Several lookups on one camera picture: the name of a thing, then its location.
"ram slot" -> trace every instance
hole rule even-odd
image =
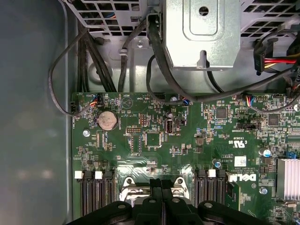
[[[93,211],[99,209],[99,191],[97,189],[98,183],[93,180]]]
[[[81,213],[81,217],[83,217],[85,214],[85,204],[84,204],[84,199],[85,199],[85,188],[84,188],[84,184],[83,181],[79,181],[80,183],[80,213]]]
[[[216,201],[217,198],[217,182],[216,178],[208,178],[208,198],[209,201]]]
[[[87,192],[87,181],[83,179],[80,182],[80,191],[81,191],[81,215],[85,216],[88,214],[88,192]]]
[[[114,174],[109,174],[109,178],[106,179],[106,205],[113,203],[114,202],[114,192],[115,192],[115,187],[114,187]]]
[[[93,181],[88,179],[86,181],[86,190],[87,190],[87,214],[93,211]]]
[[[197,171],[195,174],[195,206],[207,200],[207,175],[205,170]]]
[[[99,208],[105,206],[105,181],[103,179],[97,182],[98,184],[98,192],[99,192]]]
[[[225,192],[226,192],[226,172],[225,170],[217,171],[217,202],[225,204]]]
[[[225,204],[225,178],[223,177],[217,179],[217,202]]]

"capacitor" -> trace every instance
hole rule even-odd
[[[213,160],[212,160],[212,164],[216,167],[216,168],[221,168],[221,162],[220,162],[220,160],[218,160],[218,159],[216,159],[216,158],[214,158]]]
[[[267,148],[261,148],[261,149],[259,149],[258,154],[268,158],[271,156],[271,151]]]
[[[103,130],[112,130],[117,127],[118,118],[114,112],[104,111],[98,116],[97,123]]]
[[[165,116],[168,119],[172,119],[173,118],[173,113],[172,112],[166,112]]]
[[[261,193],[262,195],[266,195],[268,193],[268,190],[265,187],[261,187],[259,189],[259,193]]]
[[[171,97],[170,98],[170,102],[176,102],[178,99],[177,99],[177,97],[175,97],[175,96],[173,96],[173,97]]]

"red wire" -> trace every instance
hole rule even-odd
[[[265,63],[296,63],[296,60],[277,60],[277,59],[271,59],[271,60],[265,60]]]

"yellow wire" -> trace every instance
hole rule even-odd
[[[269,68],[269,67],[272,67],[272,66],[274,66],[274,65],[276,65],[277,63],[269,63],[269,64],[266,64],[265,66],[264,66],[264,68],[266,69],[266,68]]]

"white slot latch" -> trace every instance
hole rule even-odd
[[[95,171],[95,179],[96,180],[102,180],[102,178],[103,178],[102,171]]]
[[[82,179],[83,178],[83,172],[82,171],[75,171],[74,178],[75,179]]]
[[[216,170],[208,170],[208,177],[216,177]]]

